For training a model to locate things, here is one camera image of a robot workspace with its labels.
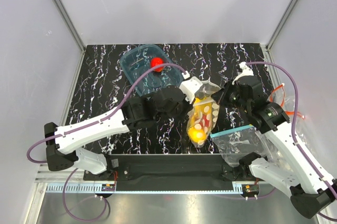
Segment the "red tomato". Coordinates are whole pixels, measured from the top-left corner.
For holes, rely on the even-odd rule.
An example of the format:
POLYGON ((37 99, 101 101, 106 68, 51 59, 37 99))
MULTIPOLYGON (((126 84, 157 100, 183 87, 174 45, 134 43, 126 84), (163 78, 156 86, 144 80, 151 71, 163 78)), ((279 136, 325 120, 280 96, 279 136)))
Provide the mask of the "red tomato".
MULTIPOLYGON (((163 63, 164 63, 164 60, 162 58, 154 57, 154 58, 151 59, 150 67, 154 68, 154 67, 156 67, 158 65, 161 65, 163 63)), ((162 70, 163 70, 163 67, 158 67, 158 68, 154 69, 154 71, 157 72, 157 73, 162 72, 162 70)))

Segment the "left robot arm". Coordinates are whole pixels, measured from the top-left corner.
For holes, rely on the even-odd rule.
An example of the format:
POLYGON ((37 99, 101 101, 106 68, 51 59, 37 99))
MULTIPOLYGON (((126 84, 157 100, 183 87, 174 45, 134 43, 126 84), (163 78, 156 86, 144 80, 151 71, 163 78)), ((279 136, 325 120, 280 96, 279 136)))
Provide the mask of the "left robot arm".
POLYGON ((195 91, 170 85, 157 92, 129 98, 106 114, 78 124, 58 127, 55 140, 47 144, 46 158, 49 171, 78 168, 110 179, 114 172, 104 154, 83 148, 101 138, 150 128, 158 120, 184 117, 192 108, 195 91))

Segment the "red pepper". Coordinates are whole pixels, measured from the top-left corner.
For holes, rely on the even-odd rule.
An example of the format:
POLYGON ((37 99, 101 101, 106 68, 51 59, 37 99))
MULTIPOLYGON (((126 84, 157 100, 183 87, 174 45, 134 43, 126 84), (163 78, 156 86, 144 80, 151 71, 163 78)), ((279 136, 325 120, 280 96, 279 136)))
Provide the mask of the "red pepper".
POLYGON ((207 133, 212 126, 211 116, 210 115, 204 115, 200 121, 202 129, 205 133, 207 133))

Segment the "yellow banana bunch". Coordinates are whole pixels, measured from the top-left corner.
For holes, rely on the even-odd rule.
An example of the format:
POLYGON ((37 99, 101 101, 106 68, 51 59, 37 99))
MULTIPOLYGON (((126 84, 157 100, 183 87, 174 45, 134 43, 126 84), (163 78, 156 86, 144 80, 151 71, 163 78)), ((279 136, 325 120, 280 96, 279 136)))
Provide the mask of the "yellow banana bunch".
POLYGON ((196 99, 193 104, 193 109, 189 113, 188 128, 192 128, 197 125, 196 129, 202 129, 201 119, 204 115, 210 115, 212 117, 212 102, 211 98, 196 99))

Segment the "yellow lemon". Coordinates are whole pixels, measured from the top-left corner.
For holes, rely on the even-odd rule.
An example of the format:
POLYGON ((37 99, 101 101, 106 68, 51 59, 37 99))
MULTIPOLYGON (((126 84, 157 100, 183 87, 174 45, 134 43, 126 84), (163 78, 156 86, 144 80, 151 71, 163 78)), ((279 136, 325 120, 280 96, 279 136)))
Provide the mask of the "yellow lemon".
POLYGON ((187 134, 190 140, 197 144, 202 144, 206 140, 206 133, 203 129, 189 128, 187 134))

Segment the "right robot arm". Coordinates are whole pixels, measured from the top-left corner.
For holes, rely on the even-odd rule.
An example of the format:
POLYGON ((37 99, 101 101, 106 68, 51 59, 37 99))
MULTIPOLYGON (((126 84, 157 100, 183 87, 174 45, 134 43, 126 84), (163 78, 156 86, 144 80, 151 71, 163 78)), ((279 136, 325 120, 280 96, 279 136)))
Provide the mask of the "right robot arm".
POLYGON ((319 165, 304 143, 295 139, 289 116, 279 104, 268 100, 257 77, 229 81, 212 98, 220 107, 240 110, 292 169, 287 172, 252 152, 234 168, 243 179, 268 182, 289 197, 297 212, 308 219, 336 201, 336 179, 319 165))

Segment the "white dotted zip bag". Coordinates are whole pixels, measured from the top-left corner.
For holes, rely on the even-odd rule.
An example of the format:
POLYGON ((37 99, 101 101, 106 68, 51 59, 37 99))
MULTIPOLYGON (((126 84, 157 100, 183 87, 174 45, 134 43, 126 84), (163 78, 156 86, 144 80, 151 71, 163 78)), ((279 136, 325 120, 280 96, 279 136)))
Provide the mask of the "white dotted zip bag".
POLYGON ((197 91, 193 109, 188 113, 187 135, 196 148, 205 144, 218 119, 220 106, 211 95, 220 87, 210 81, 202 81, 203 86, 197 91))

